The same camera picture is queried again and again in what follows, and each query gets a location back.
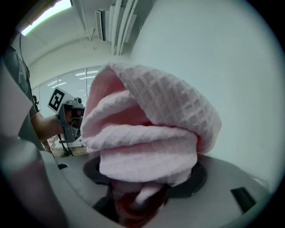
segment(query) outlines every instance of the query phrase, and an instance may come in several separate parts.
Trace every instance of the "white ceiling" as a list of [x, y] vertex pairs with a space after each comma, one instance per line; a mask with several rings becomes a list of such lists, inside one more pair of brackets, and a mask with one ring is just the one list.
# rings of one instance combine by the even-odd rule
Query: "white ceiling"
[[[112, 0], [72, 0], [72, 2], [71, 8], [43, 21], [26, 36], [22, 36], [21, 49], [28, 66], [50, 51], [88, 37], [87, 30], [84, 30], [81, 2], [90, 35], [96, 27], [95, 10], [109, 8], [112, 4]], [[145, 21], [154, 2], [155, 0], [138, 0], [135, 13], [139, 22]], [[14, 40], [13, 46], [19, 53], [19, 36]]]

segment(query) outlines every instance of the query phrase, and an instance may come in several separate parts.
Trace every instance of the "air conditioner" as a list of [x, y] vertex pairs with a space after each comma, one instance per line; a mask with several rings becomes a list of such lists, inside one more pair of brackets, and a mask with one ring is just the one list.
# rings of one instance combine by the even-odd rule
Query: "air conditioner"
[[109, 10], [96, 10], [95, 15], [99, 40], [109, 40]]

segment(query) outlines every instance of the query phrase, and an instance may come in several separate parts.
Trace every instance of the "ceiling pipe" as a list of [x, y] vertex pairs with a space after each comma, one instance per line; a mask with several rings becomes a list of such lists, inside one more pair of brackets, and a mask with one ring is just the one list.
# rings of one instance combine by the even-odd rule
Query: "ceiling pipe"
[[81, 9], [81, 4], [79, 2], [79, 0], [73, 0], [73, 5], [75, 6], [75, 9], [77, 11], [78, 17], [80, 19], [81, 25], [83, 27], [83, 30], [86, 31], [86, 26], [84, 24], [84, 19], [83, 19], [83, 15], [82, 15], [82, 9]]
[[124, 10], [124, 14], [123, 14], [123, 18], [122, 18], [121, 26], [120, 26], [120, 30], [119, 30], [118, 42], [117, 42], [117, 52], [116, 52], [117, 55], [119, 55], [119, 53], [120, 53], [123, 33], [124, 33], [124, 31], [126, 33], [126, 31], [128, 29], [127, 27], [125, 29], [125, 25], [126, 25], [126, 20], [129, 16], [129, 12], [130, 12], [130, 9], [132, 7], [133, 1], [134, 0], [128, 0], [128, 2], [126, 4], [126, 8]]
[[114, 10], [114, 17], [113, 17], [113, 26], [112, 26], [112, 40], [111, 40], [111, 53], [112, 55], [115, 54], [115, 41], [116, 41], [116, 31], [117, 31], [117, 23], [120, 13], [122, 0], [117, 0]]
[[[128, 28], [129, 28], [129, 26], [130, 26], [130, 21], [131, 21], [131, 19], [132, 19], [133, 14], [134, 14], [134, 9], [136, 8], [137, 3], [138, 3], [138, 0], [134, 0], [133, 8], [132, 8], [132, 10], [131, 10], [131, 12], [130, 12], [129, 19], [128, 19], [128, 22], [127, 22], [127, 24], [126, 24], [126, 32], [127, 32]], [[124, 33], [124, 37], [123, 37], [123, 40], [122, 40], [122, 45], [121, 45], [121, 50], [120, 50], [119, 55], [122, 54], [122, 50], [123, 50], [123, 47], [124, 47], [124, 41], [125, 41], [125, 39], [126, 39], [126, 32]]]
[[89, 34], [88, 27], [87, 27], [86, 18], [85, 18], [85, 13], [84, 13], [84, 10], [83, 10], [82, 0], [80, 0], [80, 6], [81, 6], [81, 12], [82, 12], [82, 16], [83, 16], [83, 21], [84, 21], [84, 24], [85, 24], [85, 27], [86, 27], [86, 30], [87, 30], [87, 34], [88, 34], [88, 37], [89, 37], [89, 41], [91, 42], [91, 45], [92, 45], [92, 47], [93, 47], [93, 50], [95, 50], [95, 48], [94, 48], [94, 46], [93, 46], [93, 42], [92, 42], [91, 36], [90, 36], [90, 34]]

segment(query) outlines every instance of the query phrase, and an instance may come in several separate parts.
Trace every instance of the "gray machine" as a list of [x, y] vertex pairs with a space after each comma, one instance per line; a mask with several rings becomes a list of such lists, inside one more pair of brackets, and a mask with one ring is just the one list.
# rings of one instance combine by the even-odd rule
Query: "gray machine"
[[[84, 107], [78, 99], [64, 99], [55, 92], [50, 103], [58, 109], [65, 141], [71, 142], [80, 131], [65, 121], [65, 110]], [[121, 227], [96, 208], [109, 188], [108, 178], [98, 172], [98, 153], [54, 158], [38, 151], [31, 142], [7, 137], [0, 140], [4, 176], [25, 209], [42, 224], [61, 228]], [[170, 189], [164, 208], [146, 228], [243, 227], [260, 212], [269, 194], [248, 174], [233, 164], [203, 155], [198, 156], [198, 164], [186, 184]]]

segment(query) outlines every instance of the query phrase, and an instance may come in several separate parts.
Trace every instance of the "ceiling light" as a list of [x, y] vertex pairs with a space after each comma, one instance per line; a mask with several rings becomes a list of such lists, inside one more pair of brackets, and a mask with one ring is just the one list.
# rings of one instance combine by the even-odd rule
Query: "ceiling light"
[[54, 7], [49, 8], [46, 10], [38, 19], [36, 19], [31, 25], [26, 27], [23, 31], [22, 34], [25, 36], [27, 35], [34, 27], [39, 25], [41, 22], [44, 20], [48, 19], [49, 17], [55, 15], [56, 13], [65, 10], [67, 8], [71, 7], [71, 2], [70, 0], [61, 0], [57, 2]]
[[82, 72], [82, 73], [76, 73], [75, 75], [76, 75], [76, 76], [79, 76], [79, 75], [83, 75], [83, 74], [85, 74], [85, 72]]
[[[98, 73], [98, 71], [97, 71], [97, 70], [92, 70], [92, 71], [87, 71], [87, 73]], [[83, 74], [85, 74], [85, 72], [76, 73], [75, 75], [76, 75], [76, 76], [80, 76], [80, 75], [83, 75]]]
[[57, 83], [57, 80], [55, 80], [55, 81], [53, 81], [53, 82], [47, 84], [46, 86], [51, 86], [51, 85], [53, 85], [53, 84], [55, 84], [55, 83]]
[[96, 76], [82, 77], [82, 78], [80, 78], [80, 80], [87, 79], [87, 78], [93, 78], [93, 77], [96, 77]]
[[61, 85], [64, 85], [64, 84], [66, 84], [66, 82], [59, 83], [59, 84], [53, 86], [52, 88], [54, 89], [55, 87], [58, 87], [58, 86], [61, 86]]
[[93, 71], [87, 71], [87, 73], [97, 73], [97, 70], [93, 70]]

